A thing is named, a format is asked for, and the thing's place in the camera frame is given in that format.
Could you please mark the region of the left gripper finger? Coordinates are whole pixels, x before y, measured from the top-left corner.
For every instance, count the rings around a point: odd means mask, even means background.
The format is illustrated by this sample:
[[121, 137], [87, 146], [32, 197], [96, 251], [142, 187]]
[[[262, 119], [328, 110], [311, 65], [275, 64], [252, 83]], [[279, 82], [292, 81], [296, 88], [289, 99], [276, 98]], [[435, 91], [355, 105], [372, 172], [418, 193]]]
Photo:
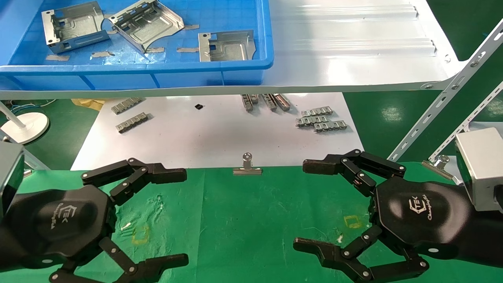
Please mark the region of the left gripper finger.
[[134, 158], [122, 160], [83, 173], [83, 185], [102, 187], [120, 181], [110, 191], [110, 199], [117, 206], [123, 205], [146, 185], [169, 184], [187, 180], [184, 168], [166, 169], [161, 163], [143, 163]]

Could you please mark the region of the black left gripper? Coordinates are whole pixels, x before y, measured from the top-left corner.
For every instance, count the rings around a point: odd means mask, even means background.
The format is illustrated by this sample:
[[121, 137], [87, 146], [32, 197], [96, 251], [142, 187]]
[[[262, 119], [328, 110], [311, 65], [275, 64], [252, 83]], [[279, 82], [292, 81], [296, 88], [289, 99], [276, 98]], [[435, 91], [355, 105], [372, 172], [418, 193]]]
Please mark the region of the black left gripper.
[[116, 220], [110, 197], [93, 185], [16, 195], [6, 213], [6, 271], [63, 264], [51, 283], [98, 283], [74, 271], [104, 251], [123, 270], [115, 283], [158, 283], [167, 269], [188, 265], [185, 253], [134, 263], [109, 238]]

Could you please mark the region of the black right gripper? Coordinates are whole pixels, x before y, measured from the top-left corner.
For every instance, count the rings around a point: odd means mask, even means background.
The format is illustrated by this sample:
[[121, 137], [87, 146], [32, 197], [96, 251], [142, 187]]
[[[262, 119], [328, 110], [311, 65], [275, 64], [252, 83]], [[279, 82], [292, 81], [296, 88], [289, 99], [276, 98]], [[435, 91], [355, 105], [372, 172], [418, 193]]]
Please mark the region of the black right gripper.
[[[345, 248], [329, 242], [294, 239], [293, 248], [317, 256], [322, 267], [339, 270], [354, 283], [390, 283], [417, 278], [429, 269], [429, 263], [418, 254], [436, 259], [461, 256], [461, 239], [472, 204], [457, 186], [402, 179], [406, 167], [362, 150], [328, 154], [322, 160], [306, 159], [303, 172], [341, 175], [363, 196], [374, 195], [379, 226], [370, 227]], [[367, 172], [388, 180], [377, 186]], [[381, 236], [405, 260], [373, 267], [363, 265], [358, 257]]]

